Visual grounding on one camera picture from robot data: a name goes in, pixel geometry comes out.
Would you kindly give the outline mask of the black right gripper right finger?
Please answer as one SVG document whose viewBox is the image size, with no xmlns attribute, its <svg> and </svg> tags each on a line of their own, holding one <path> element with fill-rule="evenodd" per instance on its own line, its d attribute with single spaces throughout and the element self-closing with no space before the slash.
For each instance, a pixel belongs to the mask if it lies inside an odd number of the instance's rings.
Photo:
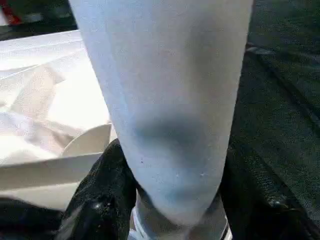
<svg viewBox="0 0 320 240">
<path fill-rule="evenodd" d="M 219 187 L 234 240 L 318 240 L 320 229 L 250 147 L 228 145 Z"/>
</svg>

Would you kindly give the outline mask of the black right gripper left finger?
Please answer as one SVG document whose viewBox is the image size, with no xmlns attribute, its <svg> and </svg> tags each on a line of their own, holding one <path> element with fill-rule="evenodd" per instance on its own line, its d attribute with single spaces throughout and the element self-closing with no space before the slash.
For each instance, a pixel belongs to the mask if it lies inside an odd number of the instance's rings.
<svg viewBox="0 0 320 240">
<path fill-rule="evenodd" d="M 120 142 L 115 139 L 78 185 L 54 238 L 126 240 L 136 187 Z"/>
</svg>

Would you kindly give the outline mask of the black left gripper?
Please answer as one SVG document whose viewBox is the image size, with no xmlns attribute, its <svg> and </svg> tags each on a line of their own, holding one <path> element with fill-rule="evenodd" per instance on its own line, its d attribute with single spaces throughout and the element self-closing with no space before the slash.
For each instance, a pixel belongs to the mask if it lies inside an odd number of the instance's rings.
<svg viewBox="0 0 320 240">
<path fill-rule="evenodd" d="M 2 197 L 0 235 L 2 237 L 53 237 L 60 227 L 63 212 Z"/>
</svg>

